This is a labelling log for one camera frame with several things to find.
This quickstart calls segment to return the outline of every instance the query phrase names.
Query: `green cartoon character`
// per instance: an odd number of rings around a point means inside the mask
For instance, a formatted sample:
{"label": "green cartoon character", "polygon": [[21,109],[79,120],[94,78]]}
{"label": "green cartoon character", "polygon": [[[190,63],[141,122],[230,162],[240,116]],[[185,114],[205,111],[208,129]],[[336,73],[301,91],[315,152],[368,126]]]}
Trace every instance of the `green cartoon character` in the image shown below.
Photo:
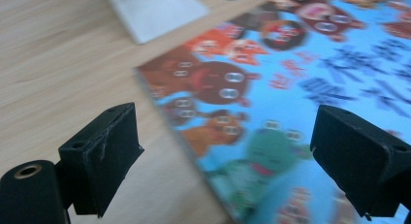
{"label": "green cartoon character", "polygon": [[292,169],[301,159],[311,159],[308,145],[297,145],[300,133],[278,130],[276,122],[255,132],[244,159],[227,163],[209,175],[211,184],[237,218],[247,217],[265,196],[269,183]]}

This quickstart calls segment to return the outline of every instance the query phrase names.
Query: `cartoon character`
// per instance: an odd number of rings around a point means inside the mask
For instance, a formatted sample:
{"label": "cartoon character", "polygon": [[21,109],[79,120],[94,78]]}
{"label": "cartoon character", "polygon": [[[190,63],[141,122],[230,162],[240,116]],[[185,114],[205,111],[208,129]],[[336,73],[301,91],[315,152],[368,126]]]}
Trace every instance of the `cartoon character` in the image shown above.
{"label": "cartoon character", "polygon": [[225,54],[237,63],[244,63],[257,66],[258,61],[254,58],[254,54],[269,54],[256,42],[251,40],[233,41],[226,47]]}
{"label": "cartoon character", "polygon": [[398,22],[384,23],[385,30],[399,38],[411,39],[411,7],[400,2],[400,0],[391,1],[390,6],[400,10]]}
{"label": "cartoon character", "polygon": [[246,74],[239,67],[224,62],[202,63],[191,75],[190,86],[193,95],[208,104],[227,105],[240,102],[248,106],[242,98],[250,80],[256,80],[257,74]]}
{"label": "cartoon character", "polygon": [[331,224],[355,224],[357,223],[357,212],[353,205],[345,197],[344,193],[338,189],[335,197],[335,212],[332,216]]}
{"label": "cartoon character", "polygon": [[162,109],[173,126],[184,125],[197,115],[203,116],[202,112],[197,111],[195,101],[191,97],[173,99],[162,106]]}
{"label": "cartoon character", "polygon": [[185,47],[178,47],[138,68],[147,80],[154,98],[188,90],[190,76],[200,61]]}
{"label": "cartoon character", "polygon": [[292,198],[277,214],[278,224],[309,224],[309,213],[306,203],[309,193],[302,187],[294,188]]}
{"label": "cartoon character", "polygon": [[342,35],[348,28],[364,28],[364,23],[354,19],[336,6],[331,5],[328,0],[270,0],[278,10],[296,14],[312,30],[329,36],[333,41],[343,42]]}
{"label": "cartoon character", "polygon": [[306,37],[306,31],[301,24],[281,19],[275,5],[270,2],[234,18],[231,22],[248,30],[260,31],[265,45],[273,49],[287,50],[300,46]]}
{"label": "cartoon character", "polygon": [[224,22],[218,25],[216,28],[227,37],[235,40],[241,39],[246,32],[243,27],[230,22]]}
{"label": "cartoon character", "polygon": [[302,45],[306,31],[291,20],[266,21],[261,29],[264,43],[273,49],[287,50]]}
{"label": "cartoon character", "polygon": [[228,162],[211,173],[209,180],[226,201],[232,214],[246,218],[265,196],[271,180],[292,169],[301,158],[310,159],[308,145],[296,145],[296,131],[284,133],[269,121],[257,131],[246,148],[244,159]]}
{"label": "cartoon character", "polygon": [[342,35],[347,28],[364,28],[364,24],[325,2],[315,2],[302,6],[296,10],[306,24],[318,33],[329,36],[336,42],[345,41]]}
{"label": "cartoon character", "polygon": [[236,40],[244,29],[232,23],[224,23],[203,35],[188,41],[185,46],[192,52],[212,58],[214,55],[227,55],[237,63],[258,65],[254,54],[268,54],[252,40]]}
{"label": "cartoon character", "polygon": [[204,156],[211,145],[235,143],[244,132],[240,124],[246,119],[243,113],[234,116],[220,110],[204,117],[208,118],[205,125],[181,131],[198,157]]}
{"label": "cartoon character", "polygon": [[[247,50],[257,50],[245,42]],[[247,74],[239,67],[225,62],[199,62],[184,47],[176,48],[138,69],[147,80],[152,96],[163,98],[178,91],[188,91],[208,104],[226,105],[240,102],[250,80],[258,74]]]}

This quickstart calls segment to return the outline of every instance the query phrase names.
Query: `white object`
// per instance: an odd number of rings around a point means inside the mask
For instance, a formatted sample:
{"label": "white object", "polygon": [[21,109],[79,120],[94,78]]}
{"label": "white object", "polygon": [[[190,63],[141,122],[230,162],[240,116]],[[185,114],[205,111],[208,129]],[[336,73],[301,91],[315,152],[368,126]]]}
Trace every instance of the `white object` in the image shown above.
{"label": "white object", "polygon": [[111,0],[137,43],[147,43],[208,14],[199,0]]}

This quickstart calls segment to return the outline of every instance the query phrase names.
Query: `wooden table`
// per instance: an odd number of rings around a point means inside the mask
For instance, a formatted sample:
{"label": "wooden table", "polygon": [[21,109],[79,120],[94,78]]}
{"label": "wooden table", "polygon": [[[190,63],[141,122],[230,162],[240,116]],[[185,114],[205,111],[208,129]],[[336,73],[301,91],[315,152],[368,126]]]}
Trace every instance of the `wooden table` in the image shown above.
{"label": "wooden table", "polygon": [[0,0],[0,175],[59,161],[57,148],[99,113],[135,102],[145,153],[102,220],[73,223],[231,223],[138,83],[133,67],[265,0],[202,0],[210,15],[138,46],[108,0]]}

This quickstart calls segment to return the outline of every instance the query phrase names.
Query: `colorful book cover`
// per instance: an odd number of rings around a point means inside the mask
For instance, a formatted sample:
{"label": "colorful book cover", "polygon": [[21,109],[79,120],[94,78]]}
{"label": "colorful book cover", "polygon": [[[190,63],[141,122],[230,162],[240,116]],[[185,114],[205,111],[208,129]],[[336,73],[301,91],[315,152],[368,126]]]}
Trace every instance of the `colorful book cover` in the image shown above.
{"label": "colorful book cover", "polygon": [[411,0],[381,1],[268,0],[136,69],[238,223],[368,223],[309,143],[321,104],[411,143]]}

